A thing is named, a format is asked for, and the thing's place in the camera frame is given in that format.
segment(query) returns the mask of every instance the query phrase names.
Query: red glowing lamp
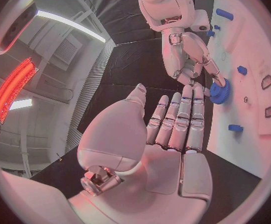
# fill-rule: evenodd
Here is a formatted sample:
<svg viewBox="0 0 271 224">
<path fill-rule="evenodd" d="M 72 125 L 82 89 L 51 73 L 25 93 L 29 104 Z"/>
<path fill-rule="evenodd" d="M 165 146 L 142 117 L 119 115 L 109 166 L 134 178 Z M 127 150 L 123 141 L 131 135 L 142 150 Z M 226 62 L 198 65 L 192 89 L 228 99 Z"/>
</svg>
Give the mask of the red glowing lamp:
<svg viewBox="0 0 271 224">
<path fill-rule="evenodd" d="M 0 123 L 3 124 L 9 109 L 26 83 L 38 71 L 31 57 L 24 60 L 6 79 L 0 88 Z"/>
</svg>

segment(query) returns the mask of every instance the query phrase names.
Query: robotic finger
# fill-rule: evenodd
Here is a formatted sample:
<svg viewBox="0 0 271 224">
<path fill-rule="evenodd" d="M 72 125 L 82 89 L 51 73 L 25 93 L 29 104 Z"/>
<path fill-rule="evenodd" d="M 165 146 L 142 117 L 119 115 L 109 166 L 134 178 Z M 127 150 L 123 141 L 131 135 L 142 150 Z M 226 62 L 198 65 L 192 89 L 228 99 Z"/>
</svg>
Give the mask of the robotic finger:
<svg viewBox="0 0 271 224">
<path fill-rule="evenodd" d="M 193 91 L 192 117 L 188 140 L 186 144 L 186 153 L 201 152 L 204 135 L 204 94 L 200 86 Z"/>
<path fill-rule="evenodd" d="M 163 121 L 166 108 L 169 103 L 168 96 L 162 96 L 147 126 L 147 144 L 153 145 L 158 134 L 160 124 Z"/>
<path fill-rule="evenodd" d="M 169 148 L 176 151 L 181 152 L 185 143 L 190 119 L 191 100 L 192 87 L 190 85 L 186 85 L 183 88 L 178 116 L 176 118 L 174 129 L 169 141 Z"/>
<path fill-rule="evenodd" d="M 164 149 L 167 149 L 168 147 L 168 143 L 173 131 L 175 119 L 179 111 L 180 102 L 181 102 L 181 94 L 177 92 L 174 94 L 172 98 L 172 102 L 170 104 L 168 112 L 162 122 L 162 126 L 156 137 L 155 144 L 160 145 Z"/>
</svg>

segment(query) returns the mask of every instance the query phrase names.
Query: blue knob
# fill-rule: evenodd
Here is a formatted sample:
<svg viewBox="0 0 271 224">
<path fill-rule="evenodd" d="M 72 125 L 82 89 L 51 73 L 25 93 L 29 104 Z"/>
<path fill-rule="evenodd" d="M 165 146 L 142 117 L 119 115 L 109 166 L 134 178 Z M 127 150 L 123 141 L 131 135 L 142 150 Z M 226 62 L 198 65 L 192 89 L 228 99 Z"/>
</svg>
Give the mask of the blue knob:
<svg viewBox="0 0 271 224">
<path fill-rule="evenodd" d="M 242 75 L 247 75 L 247 69 L 245 68 L 245 67 L 243 67 L 243 66 L 239 66 L 238 68 L 238 72 L 240 73 L 240 74 L 242 74 Z"/>
<path fill-rule="evenodd" d="M 215 32 L 212 30 L 207 31 L 207 36 L 214 36 Z"/>
<path fill-rule="evenodd" d="M 236 125 L 236 124 L 230 124 L 229 125 L 229 131 L 235 131 L 235 132 L 243 132 L 243 127 Z"/>
<path fill-rule="evenodd" d="M 229 19 L 229 20 L 234 20 L 234 15 L 233 14 L 231 14 L 231 13 L 229 13 L 229 12 L 227 12 L 227 11 L 225 11 L 225 10 L 222 10 L 222 9 L 216 9 L 216 14 L 218 15 L 218 16 L 222 16 L 222 17 L 225 17 L 225 18 L 227 18 L 227 19 Z"/>
<path fill-rule="evenodd" d="M 220 87 L 213 83 L 210 88 L 210 100 L 217 105 L 221 105 L 227 101 L 231 93 L 231 84 L 227 79 L 225 80 L 225 87 Z"/>
</svg>

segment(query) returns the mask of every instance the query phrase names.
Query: fluorescent light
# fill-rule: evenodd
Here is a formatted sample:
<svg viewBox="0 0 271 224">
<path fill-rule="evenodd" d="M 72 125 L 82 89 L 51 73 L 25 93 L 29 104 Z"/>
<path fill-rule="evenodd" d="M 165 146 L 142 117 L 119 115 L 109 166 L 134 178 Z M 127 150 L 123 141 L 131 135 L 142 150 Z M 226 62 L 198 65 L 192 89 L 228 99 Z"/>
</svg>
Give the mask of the fluorescent light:
<svg viewBox="0 0 271 224">
<path fill-rule="evenodd" d="M 46 11 L 38 11 L 37 16 L 42 16 L 42 17 L 50 18 L 50 19 L 65 23 L 65 24 L 67 24 L 69 26 L 72 26 L 72 27 L 74 27 L 74 28 L 76 28 L 76 29 L 78 29 L 80 31 L 83 31 L 83 32 L 97 38 L 98 40 L 100 40 L 102 42 L 105 42 L 105 39 L 103 37 L 97 35 L 96 33 L 94 33 L 91 30 L 85 28 L 84 26 L 81 26 L 78 23 L 73 22 L 73 21 L 71 21 L 69 19 L 66 19 L 64 17 L 58 16 L 58 15 L 55 15 L 55 14 L 52 14 L 52 13 L 49 13 L 49 12 L 46 12 Z"/>
<path fill-rule="evenodd" d="M 14 101 L 9 110 L 11 111 L 19 108 L 29 107 L 32 105 L 32 99 Z"/>
</svg>

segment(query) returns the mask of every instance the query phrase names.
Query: air vent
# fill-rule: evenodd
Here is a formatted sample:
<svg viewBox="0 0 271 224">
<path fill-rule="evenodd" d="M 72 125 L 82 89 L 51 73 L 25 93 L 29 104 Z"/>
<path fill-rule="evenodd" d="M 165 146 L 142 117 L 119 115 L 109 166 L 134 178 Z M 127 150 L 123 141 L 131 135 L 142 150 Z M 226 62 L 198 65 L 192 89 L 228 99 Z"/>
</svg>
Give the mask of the air vent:
<svg viewBox="0 0 271 224">
<path fill-rule="evenodd" d="M 69 34 L 54 52 L 54 55 L 66 64 L 70 64 L 82 44 Z"/>
</svg>

